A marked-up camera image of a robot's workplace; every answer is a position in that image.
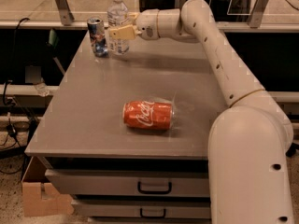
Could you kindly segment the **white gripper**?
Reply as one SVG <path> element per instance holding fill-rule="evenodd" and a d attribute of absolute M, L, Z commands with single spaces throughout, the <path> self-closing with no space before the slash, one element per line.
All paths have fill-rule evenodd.
<path fill-rule="evenodd" d="M 149 9 L 141 12 L 129 12 L 128 17 L 135 21 L 135 25 L 110 27 L 109 36 L 114 39 L 134 40 L 140 35 L 145 40 L 157 40 L 158 36 L 158 9 Z"/>

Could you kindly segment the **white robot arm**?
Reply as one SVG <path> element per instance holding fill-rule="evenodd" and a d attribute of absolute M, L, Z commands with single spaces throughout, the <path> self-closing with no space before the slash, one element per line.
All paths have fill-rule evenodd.
<path fill-rule="evenodd" d="M 292 123 L 219 30 L 205 0 L 146 10 L 108 30 L 113 38 L 197 39 L 227 109 L 208 137 L 212 224 L 295 224 L 286 153 Z"/>

